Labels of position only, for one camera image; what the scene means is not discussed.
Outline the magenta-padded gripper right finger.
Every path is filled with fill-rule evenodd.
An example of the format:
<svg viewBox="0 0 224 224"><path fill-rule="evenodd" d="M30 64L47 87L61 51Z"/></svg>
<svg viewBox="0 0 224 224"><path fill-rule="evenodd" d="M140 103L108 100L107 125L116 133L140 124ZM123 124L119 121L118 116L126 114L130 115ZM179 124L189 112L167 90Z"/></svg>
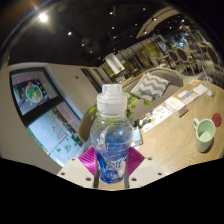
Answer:
<svg viewBox="0 0 224 224"><path fill-rule="evenodd" d="M126 189L140 188L165 176L152 157L144 157L135 148L129 148L124 176Z"/></svg>

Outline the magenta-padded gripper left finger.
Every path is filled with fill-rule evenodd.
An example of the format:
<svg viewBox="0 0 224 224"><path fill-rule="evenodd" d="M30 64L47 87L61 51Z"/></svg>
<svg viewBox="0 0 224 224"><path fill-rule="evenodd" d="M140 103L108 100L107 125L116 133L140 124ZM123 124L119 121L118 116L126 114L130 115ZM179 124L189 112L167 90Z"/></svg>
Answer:
<svg viewBox="0 0 224 224"><path fill-rule="evenodd" d="M84 188L97 188L99 177L94 148L90 147L78 158L72 157L58 176Z"/></svg>

